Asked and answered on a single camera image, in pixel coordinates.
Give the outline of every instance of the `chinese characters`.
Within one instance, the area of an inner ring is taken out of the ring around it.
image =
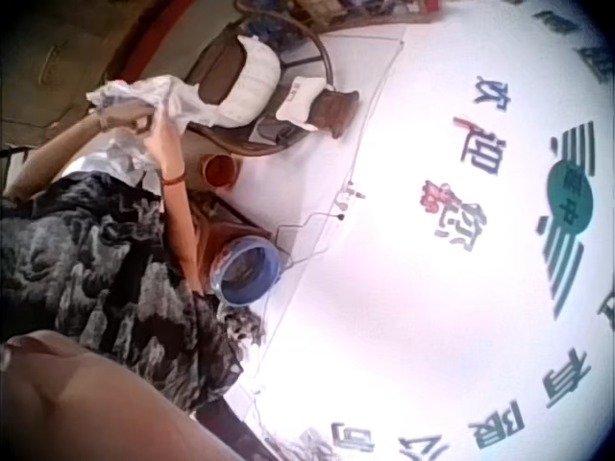
[[[577,31],[578,25],[568,19],[561,17],[554,12],[544,11],[534,15],[536,19],[541,19],[545,25],[556,34],[567,36],[568,34]]]
[[[578,235],[589,226],[594,198],[585,172],[575,162],[562,160],[553,166],[547,197],[554,220],[565,231]]]
[[[480,96],[476,98],[474,102],[477,104],[494,102],[499,110],[506,112],[506,108],[510,102],[510,98],[508,97],[508,85],[494,80],[484,80],[481,76],[478,76],[478,79],[479,82],[476,84],[476,88]]]
[[[400,449],[400,453],[410,458],[412,461],[434,461],[443,451],[449,448],[448,445],[438,446],[441,440],[441,435],[423,437],[420,439],[405,439],[400,437],[399,441],[403,447]],[[423,447],[423,449],[420,453],[417,453],[420,447]]]
[[[591,367],[583,368],[583,362],[587,358],[587,353],[584,353],[582,358],[579,359],[577,351],[570,349],[568,352],[570,361],[559,372],[555,373],[553,370],[549,371],[545,377],[543,377],[543,383],[549,396],[549,403],[547,408],[551,408],[558,403],[566,394],[575,391],[578,387],[578,383],[589,373]]]
[[[479,449],[485,449],[501,442],[506,437],[516,434],[525,425],[521,417],[519,404],[516,400],[513,400],[510,403],[510,408],[502,416],[497,411],[494,411],[484,423],[468,425],[468,427],[476,429],[474,437],[477,440],[477,445]]]
[[[493,133],[487,133],[477,125],[464,122],[469,131],[463,145],[461,161],[470,155],[474,166],[490,175],[497,175],[506,141],[498,139]]]
[[[452,245],[463,245],[466,252],[472,252],[482,228],[487,224],[487,217],[480,205],[464,204],[448,184],[438,187],[431,181],[425,181],[421,205],[427,213],[437,213],[443,206],[434,235],[450,237]]]
[[[615,289],[606,296],[598,310],[598,315],[604,315],[608,319],[611,329],[615,331]]]
[[[343,423],[333,423],[331,425],[333,434],[333,444],[341,449],[356,449],[371,453],[374,451],[372,443],[372,433],[367,429],[356,429],[344,427]]]

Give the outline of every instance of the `bagua symbol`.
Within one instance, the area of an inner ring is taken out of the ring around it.
[[[541,216],[536,232],[547,234],[543,250],[554,317],[561,312],[572,288],[583,256],[583,244],[577,241],[592,218],[594,198],[588,177],[596,171],[594,122],[568,130],[551,139],[551,149],[561,157],[549,172],[547,195],[552,216]]]

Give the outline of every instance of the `red bracelet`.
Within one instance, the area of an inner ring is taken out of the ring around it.
[[[180,182],[184,182],[185,181],[185,170],[180,176],[178,176],[177,178],[173,180],[166,180],[165,178],[161,178],[161,180],[162,180],[162,185],[175,185],[175,184],[179,184]]]

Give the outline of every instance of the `red cup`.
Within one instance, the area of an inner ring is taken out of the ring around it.
[[[231,156],[211,154],[201,159],[201,178],[211,187],[232,185],[237,177],[237,165]]]

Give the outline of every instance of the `chair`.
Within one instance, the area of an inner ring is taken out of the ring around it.
[[[294,62],[280,61],[280,69],[283,73],[286,69],[297,65],[323,62],[327,87],[311,103],[307,123],[318,130],[330,132],[334,139],[343,135],[357,113],[358,92],[342,93],[331,89],[333,88],[331,58],[320,38],[300,22],[282,14],[254,10],[240,2],[235,2],[235,7],[243,13],[243,17],[229,24],[205,49],[186,78],[186,82],[189,84],[199,84],[201,100],[206,104],[215,106],[219,106],[227,100],[248,59],[246,51],[248,48],[244,44],[245,39],[243,41],[239,39],[241,36],[245,36],[242,25],[245,25],[252,16],[266,16],[278,19],[296,28],[309,38],[318,49],[319,55],[313,58]],[[262,55],[274,53],[269,47],[266,48],[268,51],[258,50],[258,52]],[[191,123],[188,129],[205,137],[227,152],[240,156],[262,157],[276,154],[298,143],[310,133],[310,131],[289,121],[281,121],[276,118],[276,113],[288,97],[290,89],[290,85],[278,83],[278,86],[272,89],[269,101],[265,104],[261,114],[243,126],[224,128],[222,126],[207,127]],[[250,137],[254,131],[272,144],[251,141]]]

